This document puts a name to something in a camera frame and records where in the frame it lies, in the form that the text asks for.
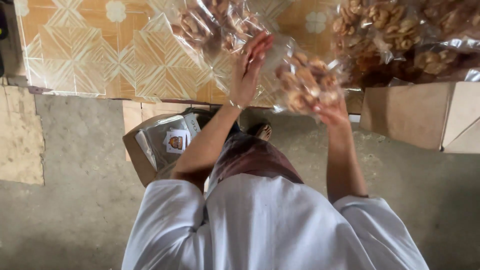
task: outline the bare foot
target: bare foot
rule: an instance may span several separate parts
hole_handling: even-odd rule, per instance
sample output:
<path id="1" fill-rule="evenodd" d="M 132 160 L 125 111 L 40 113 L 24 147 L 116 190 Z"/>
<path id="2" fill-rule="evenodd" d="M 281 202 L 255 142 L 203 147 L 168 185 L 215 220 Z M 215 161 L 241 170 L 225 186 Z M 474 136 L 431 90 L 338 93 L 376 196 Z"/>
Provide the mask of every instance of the bare foot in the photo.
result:
<path id="1" fill-rule="evenodd" d="M 257 137 L 261 140 L 264 140 L 264 141 L 268 141 L 268 139 L 270 139 L 271 135 L 272 135 L 272 127 L 269 124 L 263 124 L 258 129 L 255 137 Z"/>

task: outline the concrete floor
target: concrete floor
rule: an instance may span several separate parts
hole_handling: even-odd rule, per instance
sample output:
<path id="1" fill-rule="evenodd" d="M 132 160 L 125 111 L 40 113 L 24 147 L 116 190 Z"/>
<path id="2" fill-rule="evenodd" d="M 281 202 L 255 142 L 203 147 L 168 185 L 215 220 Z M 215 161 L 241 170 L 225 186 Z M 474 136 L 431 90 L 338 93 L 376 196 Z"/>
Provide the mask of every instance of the concrete floor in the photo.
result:
<path id="1" fill-rule="evenodd" d="M 118 100 L 36 96 L 45 186 L 0 181 L 0 269 L 118 269 L 144 188 L 125 161 Z M 325 194 L 325 126 L 267 119 L 271 142 L 306 184 Z M 431 269 L 480 269 L 480 155 L 418 149 L 355 129 L 373 196 L 404 221 Z"/>

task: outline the hand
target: hand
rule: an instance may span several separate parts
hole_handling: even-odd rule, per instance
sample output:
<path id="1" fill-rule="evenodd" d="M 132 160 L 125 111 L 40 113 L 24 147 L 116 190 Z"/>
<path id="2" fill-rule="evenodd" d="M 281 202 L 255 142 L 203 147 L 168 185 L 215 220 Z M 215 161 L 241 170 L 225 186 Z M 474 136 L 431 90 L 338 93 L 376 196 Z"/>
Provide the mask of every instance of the hand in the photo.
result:
<path id="1" fill-rule="evenodd" d="M 345 99 L 340 97 L 338 102 L 331 105 L 319 104 L 313 108 L 313 111 L 318 114 L 320 120 L 330 129 L 332 127 L 346 127 L 350 128 L 350 120 L 348 119 L 347 104 Z"/>
<path id="2" fill-rule="evenodd" d="M 265 53 L 272 47 L 273 36 L 265 31 L 247 42 L 232 69 L 230 100 L 246 108 L 257 92 L 258 73 L 265 62 Z"/>

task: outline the brown pants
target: brown pants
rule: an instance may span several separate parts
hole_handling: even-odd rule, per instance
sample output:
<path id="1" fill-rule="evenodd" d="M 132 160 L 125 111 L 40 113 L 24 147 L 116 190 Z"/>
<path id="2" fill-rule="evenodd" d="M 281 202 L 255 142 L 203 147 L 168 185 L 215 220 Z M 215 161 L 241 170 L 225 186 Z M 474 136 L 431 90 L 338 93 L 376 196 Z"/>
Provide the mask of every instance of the brown pants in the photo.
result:
<path id="1" fill-rule="evenodd" d="M 210 175 L 208 193 L 222 180 L 240 173 L 270 178 L 283 176 L 303 184 L 290 161 L 275 146 L 242 132 L 232 135 L 223 145 Z"/>

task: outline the bracelet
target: bracelet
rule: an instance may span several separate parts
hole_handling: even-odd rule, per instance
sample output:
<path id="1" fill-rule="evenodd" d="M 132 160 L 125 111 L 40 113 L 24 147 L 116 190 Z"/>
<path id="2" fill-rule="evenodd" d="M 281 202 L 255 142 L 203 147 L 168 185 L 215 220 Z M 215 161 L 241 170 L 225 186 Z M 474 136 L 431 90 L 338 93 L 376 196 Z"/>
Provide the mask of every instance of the bracelet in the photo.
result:
<path id="1" fill-rule="evenodd" d="M 236 107 L 236 108 L 239 108 L 240 110 L 244 110 L 245 108 L 238 105 L 237 103 L 233 102 L 231 99 L 228 100 L 230 102 L 230 105 L 232 105 L 232 107 Z"/>

